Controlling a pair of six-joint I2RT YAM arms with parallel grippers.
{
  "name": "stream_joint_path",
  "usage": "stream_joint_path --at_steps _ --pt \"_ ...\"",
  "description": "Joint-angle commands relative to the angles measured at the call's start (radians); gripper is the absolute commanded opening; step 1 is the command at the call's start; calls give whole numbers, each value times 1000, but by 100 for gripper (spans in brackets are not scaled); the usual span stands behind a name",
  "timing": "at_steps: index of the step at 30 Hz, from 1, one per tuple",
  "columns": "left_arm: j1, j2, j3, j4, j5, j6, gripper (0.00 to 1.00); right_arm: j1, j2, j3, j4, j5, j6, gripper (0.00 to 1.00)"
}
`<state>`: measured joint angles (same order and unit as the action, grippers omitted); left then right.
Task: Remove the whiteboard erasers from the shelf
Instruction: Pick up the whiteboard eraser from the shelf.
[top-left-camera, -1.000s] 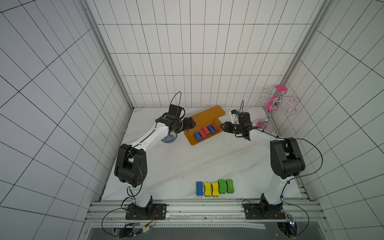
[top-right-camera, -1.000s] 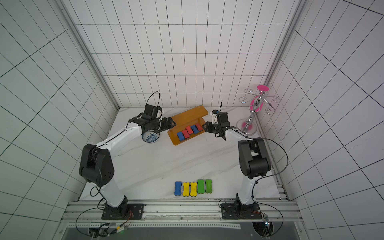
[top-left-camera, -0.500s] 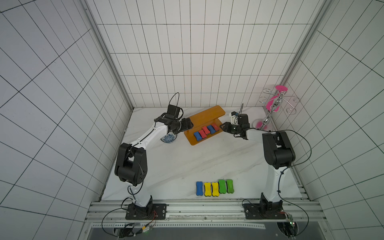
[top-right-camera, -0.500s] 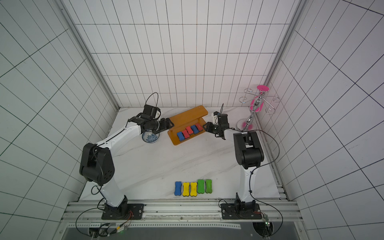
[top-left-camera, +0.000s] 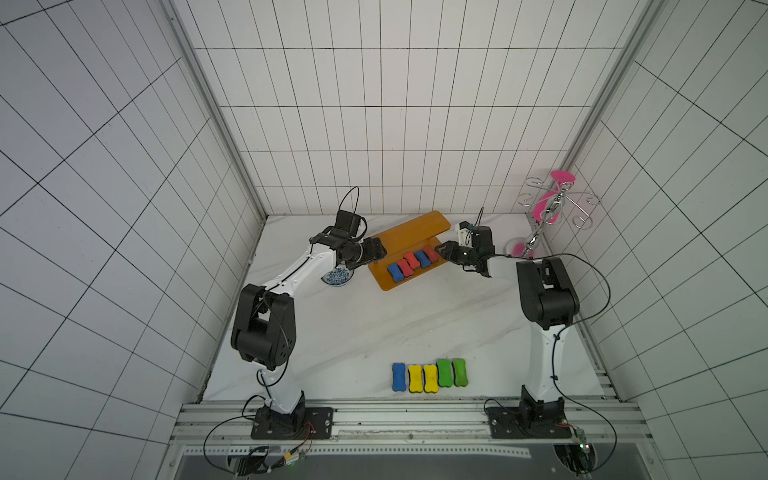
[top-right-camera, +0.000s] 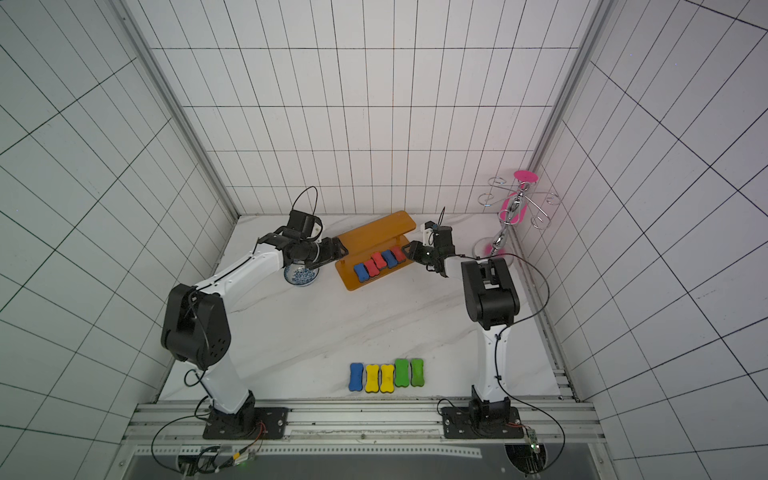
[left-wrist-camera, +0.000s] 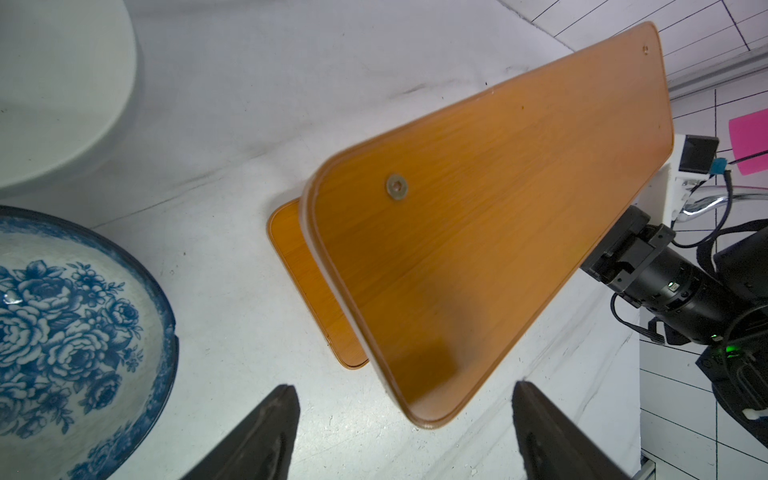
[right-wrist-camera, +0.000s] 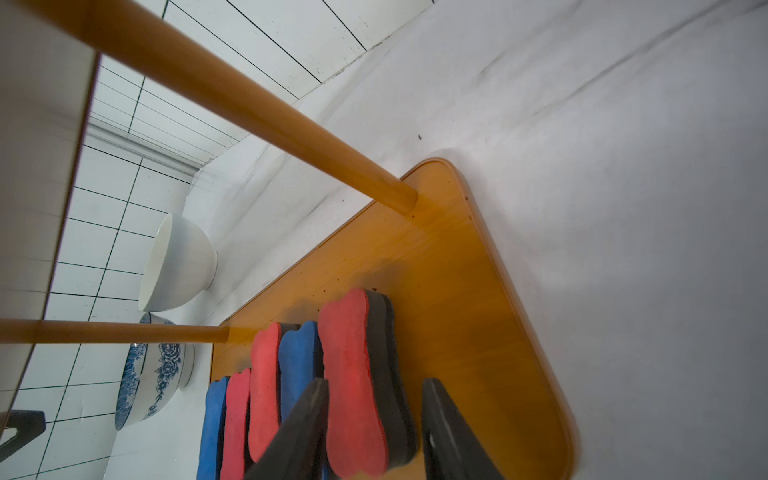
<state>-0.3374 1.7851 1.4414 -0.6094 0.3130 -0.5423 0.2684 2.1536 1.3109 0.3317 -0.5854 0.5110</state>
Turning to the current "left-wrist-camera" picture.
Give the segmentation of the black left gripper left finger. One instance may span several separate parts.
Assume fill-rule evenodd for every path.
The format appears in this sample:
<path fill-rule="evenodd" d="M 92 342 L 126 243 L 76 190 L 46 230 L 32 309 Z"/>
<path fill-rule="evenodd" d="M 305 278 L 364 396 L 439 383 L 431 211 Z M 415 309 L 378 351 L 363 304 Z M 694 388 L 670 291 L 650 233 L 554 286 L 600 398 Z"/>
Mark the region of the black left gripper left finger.
<path fill-rule="evenodd" d="M 300 404 L 292 385 L 279 385 L 185 477 L 286 479 Z"/>

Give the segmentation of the wooden two-tier shelf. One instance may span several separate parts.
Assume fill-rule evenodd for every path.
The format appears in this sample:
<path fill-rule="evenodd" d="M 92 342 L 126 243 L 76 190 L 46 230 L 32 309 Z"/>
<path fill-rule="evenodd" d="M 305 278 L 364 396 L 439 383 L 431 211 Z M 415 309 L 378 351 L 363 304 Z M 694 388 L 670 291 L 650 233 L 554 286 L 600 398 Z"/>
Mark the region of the wooden two-tier shelf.
<path fill-rule="evenodd" d="M 270 216 L 337 360 L 416 426 L 469 403 L 673 150 L 645 22 L 329 158 Z"/>

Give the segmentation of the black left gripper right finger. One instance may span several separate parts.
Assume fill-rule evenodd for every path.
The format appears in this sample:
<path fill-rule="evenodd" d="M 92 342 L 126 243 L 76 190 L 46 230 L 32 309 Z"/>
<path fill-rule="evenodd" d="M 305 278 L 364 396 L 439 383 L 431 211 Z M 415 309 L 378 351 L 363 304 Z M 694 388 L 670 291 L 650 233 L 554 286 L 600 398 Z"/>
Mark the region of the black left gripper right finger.
<path fill-rule="evenodd" d="M 529 479 L 628 477 L 535 384 L 528 381 L 515 384 L 512 411 L 519 451 Z"/>

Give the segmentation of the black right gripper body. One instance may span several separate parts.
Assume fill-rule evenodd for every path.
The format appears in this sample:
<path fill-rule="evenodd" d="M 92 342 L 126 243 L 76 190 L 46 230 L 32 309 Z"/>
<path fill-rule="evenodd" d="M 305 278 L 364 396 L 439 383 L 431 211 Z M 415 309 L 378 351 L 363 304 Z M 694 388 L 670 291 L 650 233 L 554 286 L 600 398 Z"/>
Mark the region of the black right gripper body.
<path fill-rule="evenodd" d="M 665 224 L 631 205 L 586 257 L 580 269 L 625 300 L 640 300 L 640 278 L 675 237 Z"/>

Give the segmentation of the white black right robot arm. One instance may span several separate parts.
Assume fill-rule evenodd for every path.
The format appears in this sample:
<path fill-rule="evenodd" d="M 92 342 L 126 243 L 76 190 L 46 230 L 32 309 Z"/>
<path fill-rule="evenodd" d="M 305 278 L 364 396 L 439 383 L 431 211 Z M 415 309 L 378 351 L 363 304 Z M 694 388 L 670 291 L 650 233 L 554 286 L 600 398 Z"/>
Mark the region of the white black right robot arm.
<path fill-rule="evenodd" d="M 689 262 L 674 231 L 630 207 L 581 268 L 616 298 L 653 316 L 634 331 L 658 344 L 704 346 L 697 365 L 719 405 L 767 442 L 767 222 L 723 229 L 743 239 L 718 253 L 708 240 Z"/>

